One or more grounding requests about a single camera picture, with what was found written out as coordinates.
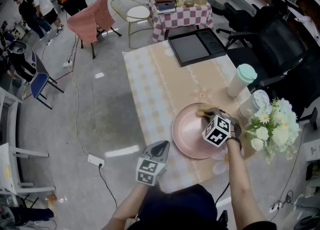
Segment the blue chair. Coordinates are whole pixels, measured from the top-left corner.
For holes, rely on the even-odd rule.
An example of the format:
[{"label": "blue chair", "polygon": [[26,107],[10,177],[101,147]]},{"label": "blue chair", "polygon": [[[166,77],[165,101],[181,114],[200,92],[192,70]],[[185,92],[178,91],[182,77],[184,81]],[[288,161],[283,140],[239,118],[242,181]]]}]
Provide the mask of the blue chair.
[{"label": "blue chair", "polygon": [[38,101],[40,101],[43,105],[48,107],[52,110],[52,107],[50,107],[48,104],[46,104],[44,101],[39,99],[39,96],[41,96],[44,99],[47,99],[43,94],[41,94],[42,90],[45,88],[47,84],[52,85],[54,88],[58,89],[60,92],[64,93],[59,87],[53,84],[57,82],[49,76],[49,73],[45,69],[43,63],[41,62],[38,55],[34,52],[32,49],[32,60],[35,62],[35,69],[36,69],[36,75],[34,77],[33,82],[31,83],[31,92],[34,98],[36,98]]}]

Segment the pink plate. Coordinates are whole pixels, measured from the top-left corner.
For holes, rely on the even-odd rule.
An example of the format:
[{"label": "pink plate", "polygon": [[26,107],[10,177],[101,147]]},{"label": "pink plate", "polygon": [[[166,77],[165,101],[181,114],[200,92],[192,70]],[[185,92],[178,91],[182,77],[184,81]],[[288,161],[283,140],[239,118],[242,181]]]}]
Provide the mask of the pink plate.
[{"label": "pink plate", "polygon": [[185,106],[175,117],[172,125],[173,140],[178,149],[185,155],[195,159],[206,159],[221,148],[206,142],[202,132],[207,127],[207,122],[197,116],[197,110],[203,103],[193,103]]}]

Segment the white cushion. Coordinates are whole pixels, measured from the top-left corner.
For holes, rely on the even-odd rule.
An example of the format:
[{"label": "white cushion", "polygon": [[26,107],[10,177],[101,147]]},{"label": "white cushion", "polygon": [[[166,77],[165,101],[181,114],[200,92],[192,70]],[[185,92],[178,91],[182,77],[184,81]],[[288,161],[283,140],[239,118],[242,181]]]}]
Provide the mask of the white cushion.
[{"label": "white cushion", "polygon": [[127,15],[128,16],[127,16],[126,20],[128,22],[137,22],[137,21],[140,21],[140,19],[136,19],[136,18],[132,18],[132,17],[148,18],[150,16],[150,11],[144,6],[139,6],[139,7],[131,8],[128,11]]}]

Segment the black tray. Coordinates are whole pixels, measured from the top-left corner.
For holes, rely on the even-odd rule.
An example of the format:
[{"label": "black tray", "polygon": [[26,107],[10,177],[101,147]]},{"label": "black tray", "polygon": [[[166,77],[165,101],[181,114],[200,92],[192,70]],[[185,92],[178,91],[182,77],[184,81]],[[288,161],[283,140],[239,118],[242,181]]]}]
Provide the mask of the black tray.
[{"label": "black tray", "polygon": [[227,53],[225,46],[210,28],[170,37],[168,41],[181,67]]}]

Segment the gold wire chair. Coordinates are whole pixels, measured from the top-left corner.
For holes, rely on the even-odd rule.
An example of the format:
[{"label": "gold wire chair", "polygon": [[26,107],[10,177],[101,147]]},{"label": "gold wire chair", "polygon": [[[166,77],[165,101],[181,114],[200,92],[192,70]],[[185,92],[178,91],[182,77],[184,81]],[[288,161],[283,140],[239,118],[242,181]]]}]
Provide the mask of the gold wire chair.
[{"label": "gold wire chair", "polygon": [[[152,24],[150,22],[150,11],[145,7],[144,4],[141,4],[137,1],[134,0],[112,0],[110,3],[111,7],[113,10],[115,10],[115,12],[120,15],[122,17],[122,19],[124,19],[127,23],[129,23],[129,28],[128,28],[128,35],[129,35],[129,47],[131,47],[131,35],[139,32],[139,31],[144,31],[144,30],[152,30],[153,28],[146,28],[146,29],[141,29],[141,30],[137,30],[135,32],[131,33],[131,24],[133,23],[138,23],[141,21],[145,21],[148,20],[148,22],[150,23],[151,27]],[[129,15],[130,12],[129,10],[133,9],[133,8],[137,8],[137,7],[144,7],[146,10],[144,10],[143,8],[141,8],[141,17],[138,16],[132,16]]]}]

